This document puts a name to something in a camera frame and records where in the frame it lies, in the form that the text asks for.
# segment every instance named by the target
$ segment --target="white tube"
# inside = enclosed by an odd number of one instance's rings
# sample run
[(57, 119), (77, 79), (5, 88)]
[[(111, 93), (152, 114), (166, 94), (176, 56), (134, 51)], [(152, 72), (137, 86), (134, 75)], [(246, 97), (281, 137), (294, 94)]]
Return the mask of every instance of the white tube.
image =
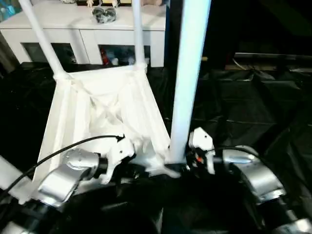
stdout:
[(42, 48), (45, 57), (47, 58), (53, 73), (55, 77), (58, 78), (65, 78), (67, 77), (67, 73), (65, 73), (62, 65), (59, 62), (59, 59), (51, 45), (51, 43), (49, 42), (47, 36), (45, 35), (41, 25), (39, 24), (39, 21), (37, 20), (35, 13), (33, 11), (33, 7), (31, 5), (30, 0), (19, 0), (19, 3), (24, 11), (24, 13), (26, 14), (26, 16), (28, 17), (30, 24), (38, 38), (40, 47)]
[(145, 69), (147, 65), (145, 62), (145, 55), (144, 55), (141, 1), (140, 0), (132, 0), (132, 11), (133, 11), (133, 18), (134, 18), (136, 65), (139, 69)]
[(211, 0), (184, 0), (169, 163), (184, 161)]

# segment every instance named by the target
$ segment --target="cabinet door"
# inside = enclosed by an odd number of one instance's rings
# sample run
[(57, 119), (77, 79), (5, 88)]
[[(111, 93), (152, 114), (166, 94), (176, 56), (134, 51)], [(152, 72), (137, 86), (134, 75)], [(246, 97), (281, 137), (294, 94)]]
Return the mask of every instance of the cabinet door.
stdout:
[[(79, 30), (45, 29), (44, 31), (61, 62), (89, 63)], [(1, 29), (1, 33), (20, 63), (47, 61), (32, 29)]]
[[(91, 64), (116, 63), (129, 65), (134, 55), (135, 37), (132, 30), (81, 30)], [(143, 31), (145, 57), (152, 67), (162, 67), (165, 32)]]

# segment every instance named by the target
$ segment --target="wire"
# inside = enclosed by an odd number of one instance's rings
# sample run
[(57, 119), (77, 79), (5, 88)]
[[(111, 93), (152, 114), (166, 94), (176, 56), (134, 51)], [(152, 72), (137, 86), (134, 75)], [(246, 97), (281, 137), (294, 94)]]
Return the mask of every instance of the wire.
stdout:
[(21, 174), (16, 180), (14, 180), (14, 182), (7, 187), (5, 190), (3, 190), (3, 192), (0, 195), (0, 203), (3, 199), (5, 199), (5, 197), (9, 194), (9, 191), (15, 186), (17, 185), (24, 177), (30, 175), (38, 166), (40, 166), (41, 164), (43, 164), (44, 162), (46, 162), (47, 160), (53, 158), (54, 156), (63, 153), (64, 151), (73, 148), (77, 145), (83, 144), (85, 142), (91, 141), (91, 140), (96, 140), (96, 139), (101, 139), (101, 138), (116, 138), (117, 140), (121, 140), (124, 137), (123, 136), (113, 136), (113, 135), (105, 135), (105, 136), (94, 136), (94, 137), (90, 137), (81, 141), (78, 141), (74, 144), (71, 144), (69, 146), (66, 146), (52, 154), (50, 154), (49, 156), (45, 157), (44, 159), (40, 160), (39, 162), (37, 162), (34, 166), (32, 166), (29, 170), (27, 170), (26, 172), (24, 172), (23, 174)]
[(251, 151), (249, 151), (249, 150), (247, 150), (245, 148), (234, 147), (234, 146), (221, 146), (221, 147), (218, 147), (218, 148), (207, 150), (205, 152), (218, 151), (218, 150), (237, 150), (237, 151), (240, 151), (240, 152), (248, 153), (248, 154), (253, 155), (255, 157), (259, 157), (257, 154), (255, 154), (255, 153), (253, 153), (253, 152), (251, 152)]
[(242, 65), (240, 65), (238, 62), (236, 62), (236, 60), (233, 58), (233, 62), (237, 65), (237, 67), (243, 69), (243, 70), (247, 70), (246, 68), (244, 68)]

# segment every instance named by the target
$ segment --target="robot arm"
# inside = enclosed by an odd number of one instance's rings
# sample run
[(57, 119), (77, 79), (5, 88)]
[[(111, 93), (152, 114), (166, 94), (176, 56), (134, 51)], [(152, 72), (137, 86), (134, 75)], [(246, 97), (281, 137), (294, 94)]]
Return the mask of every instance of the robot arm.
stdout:
[(111, 181), (114, 169), (135, 156), (130, 140), (124, 138), (105, 157), (83, 149), (73, 149), (63, 155), (63, 162), (51, 171), (2, 234), (49, 233), (59, 216), (61, 206), (70, 199), (80, 181), (101, 178)]
[(217, 156), (211, 137), (201, 128), (191, 133), (189, 146), (195, 151), (193, 165), (201, 164), (209, 174), (218, 174), (222, 168), (245, 185), (266, 228), (273, 234), (312, 234), (310, 221), (298, 217), (289, 207), (284, 186), (252, 148), (237, 146), (224, 149)]

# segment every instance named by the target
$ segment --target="black plastic sheet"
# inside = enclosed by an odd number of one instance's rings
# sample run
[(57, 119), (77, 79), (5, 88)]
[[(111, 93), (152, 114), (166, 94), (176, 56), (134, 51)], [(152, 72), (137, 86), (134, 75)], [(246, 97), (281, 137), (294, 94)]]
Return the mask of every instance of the black plastic sheet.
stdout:
[[(102, 67), (65, 67), (68, 72), (97, 68)], [(168, 132), (174, 77), (165, 69), (148, 72)], [(21, 170), (37, 159), (54, 86), (43, 64), (24, 64), (0, 80), (0, 124), (7, 136), (0, 154)], [(215, 146), (254, 147), (279, 175), (293, 204), (309, 217), (311, 87), (309, 74), (210, 71), (198, 81), (191, 123), (191, 130), (206, 130)], [(160, 176), (75, 196), (51, 233), (256, 233), (243, 203), (244, 195), (229, 178)]]

